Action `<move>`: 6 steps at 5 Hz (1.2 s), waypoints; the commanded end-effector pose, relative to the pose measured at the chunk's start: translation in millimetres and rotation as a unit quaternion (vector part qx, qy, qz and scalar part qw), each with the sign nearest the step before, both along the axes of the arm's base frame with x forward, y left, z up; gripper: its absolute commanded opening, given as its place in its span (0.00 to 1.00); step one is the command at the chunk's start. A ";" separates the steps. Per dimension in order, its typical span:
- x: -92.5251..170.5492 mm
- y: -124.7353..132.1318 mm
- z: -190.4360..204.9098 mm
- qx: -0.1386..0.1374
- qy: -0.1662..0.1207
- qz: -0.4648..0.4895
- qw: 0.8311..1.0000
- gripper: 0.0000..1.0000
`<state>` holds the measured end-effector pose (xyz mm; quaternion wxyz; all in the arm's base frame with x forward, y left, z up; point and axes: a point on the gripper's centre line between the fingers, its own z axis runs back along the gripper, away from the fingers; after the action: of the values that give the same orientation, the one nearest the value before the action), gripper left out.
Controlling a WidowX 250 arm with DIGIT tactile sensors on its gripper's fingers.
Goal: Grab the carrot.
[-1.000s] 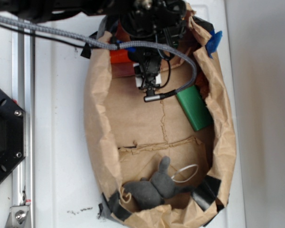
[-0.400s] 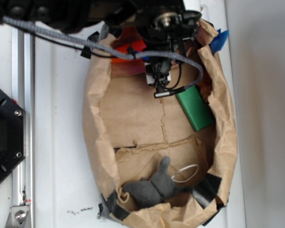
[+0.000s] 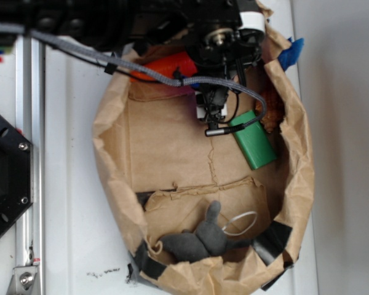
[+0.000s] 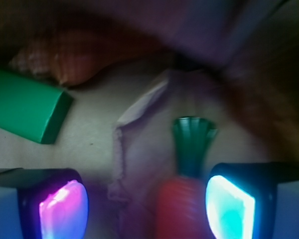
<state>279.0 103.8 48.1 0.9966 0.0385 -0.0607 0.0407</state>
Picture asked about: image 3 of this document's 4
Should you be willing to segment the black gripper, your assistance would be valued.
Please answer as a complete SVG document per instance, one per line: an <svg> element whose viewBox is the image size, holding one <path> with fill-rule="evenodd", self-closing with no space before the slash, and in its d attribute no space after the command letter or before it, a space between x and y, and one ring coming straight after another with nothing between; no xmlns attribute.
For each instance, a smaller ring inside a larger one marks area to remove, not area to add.
<svg viewBox="0 0 369 295"><path fill-rule="evenodd" d="M266 35L265 16L261 12L240 13L238 28L218 28L203 35L196 45L186 47L197 74L225 78L230 71L238 73L259 62ZM228 88L200 84L195 91L196 116L205 123L222 123L227 115Z"/></svg>

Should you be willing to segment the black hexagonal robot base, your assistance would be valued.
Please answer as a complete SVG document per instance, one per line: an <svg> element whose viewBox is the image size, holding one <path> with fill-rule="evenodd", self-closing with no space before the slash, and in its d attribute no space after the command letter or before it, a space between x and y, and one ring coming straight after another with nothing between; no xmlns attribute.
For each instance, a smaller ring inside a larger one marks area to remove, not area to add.
<svg viewBox="0 0 369 295"><path fill-rule="evenodd" d="M0 115L0 238L31 206L32 147Z"/></svg>

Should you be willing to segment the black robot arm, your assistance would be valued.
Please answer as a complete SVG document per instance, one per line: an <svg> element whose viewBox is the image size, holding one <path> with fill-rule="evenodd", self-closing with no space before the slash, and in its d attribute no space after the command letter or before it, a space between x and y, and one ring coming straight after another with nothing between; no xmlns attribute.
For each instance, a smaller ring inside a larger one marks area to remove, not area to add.
<svg viewBox="0 0 369 295"><path fill-rule="evenodd" d="M266 35L255 1L0 1L0 23L69 36L101 52L182 46L198 75L236 73L241 82Z"/></svg>

